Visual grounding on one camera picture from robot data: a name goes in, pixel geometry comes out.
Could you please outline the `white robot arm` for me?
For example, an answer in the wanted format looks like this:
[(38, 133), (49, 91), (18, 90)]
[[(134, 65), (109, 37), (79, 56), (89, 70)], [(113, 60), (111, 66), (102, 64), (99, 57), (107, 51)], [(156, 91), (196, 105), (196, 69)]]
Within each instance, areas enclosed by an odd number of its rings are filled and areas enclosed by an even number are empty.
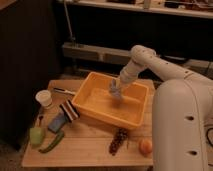
[(205, 120), (213, 115), (213, 80), (159, 58), (142, 45), (119, 75), (120, 87), (150, 69), (163, 83), (152, 102), (154, 171), (209, 171)]

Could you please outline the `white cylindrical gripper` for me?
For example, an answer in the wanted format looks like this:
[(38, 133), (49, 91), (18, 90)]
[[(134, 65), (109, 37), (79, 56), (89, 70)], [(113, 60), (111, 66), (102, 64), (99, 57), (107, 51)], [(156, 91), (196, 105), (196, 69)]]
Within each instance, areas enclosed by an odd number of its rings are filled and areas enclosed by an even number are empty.
[(133, 83), (137, 78), (140, 72), (144, 70), (144, 67), (130, 61), (121, 71), (118, 77), (117, 87), (124, 89)]

